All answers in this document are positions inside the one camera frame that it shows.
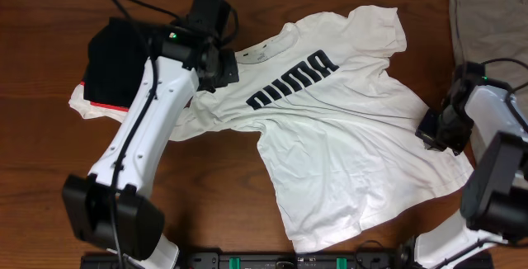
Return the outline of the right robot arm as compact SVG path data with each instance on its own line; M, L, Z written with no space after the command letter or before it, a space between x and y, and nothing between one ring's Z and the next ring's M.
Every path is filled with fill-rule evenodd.
M488 77L484 63L453 74L441 112L429 110L415 135L427 149L462 153L477 130L483 156L465 183L460 208L432 231L398 249L397 268L490 268L479 254L494 246L527 246L527 119L515 88Z

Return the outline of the white printed t-shirt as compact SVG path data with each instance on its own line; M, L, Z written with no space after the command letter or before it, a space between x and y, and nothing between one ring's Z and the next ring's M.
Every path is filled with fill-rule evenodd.
M193 96L171 140L257 132L295 251L328 248L459 190L473 170L466 156L427 150L415 135L427 105L387 74L406 47L394 7L286 23L236 53L236 83Z

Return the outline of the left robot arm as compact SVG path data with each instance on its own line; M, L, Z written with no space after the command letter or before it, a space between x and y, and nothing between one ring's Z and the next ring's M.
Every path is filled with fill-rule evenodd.
M163 235L165 217L149 199L177 118L198 91L238 81L236 10L225 0L193 0L167 24L112 17L90 41L83 94L125 109L104 154L85 177L67 177L62 198L76 238L102 249L84 268L172 268L178 247Z

